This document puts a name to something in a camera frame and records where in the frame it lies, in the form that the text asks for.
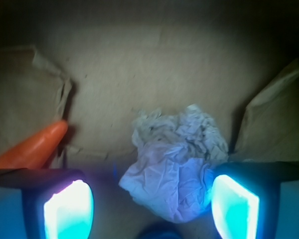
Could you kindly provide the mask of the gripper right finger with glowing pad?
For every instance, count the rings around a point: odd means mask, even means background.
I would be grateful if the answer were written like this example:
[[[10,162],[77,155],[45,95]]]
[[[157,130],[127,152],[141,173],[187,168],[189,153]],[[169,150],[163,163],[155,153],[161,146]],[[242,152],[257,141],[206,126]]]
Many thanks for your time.
[[[299,239],[299,161],[222,164],[211,209],[222,239]]]

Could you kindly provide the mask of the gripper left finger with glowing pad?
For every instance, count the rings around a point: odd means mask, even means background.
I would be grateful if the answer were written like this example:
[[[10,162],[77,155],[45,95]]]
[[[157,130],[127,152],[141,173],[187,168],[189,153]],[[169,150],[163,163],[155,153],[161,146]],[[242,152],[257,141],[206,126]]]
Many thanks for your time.
[[[0,169],[0,239],[87,239],[94,198],[77,169]]]

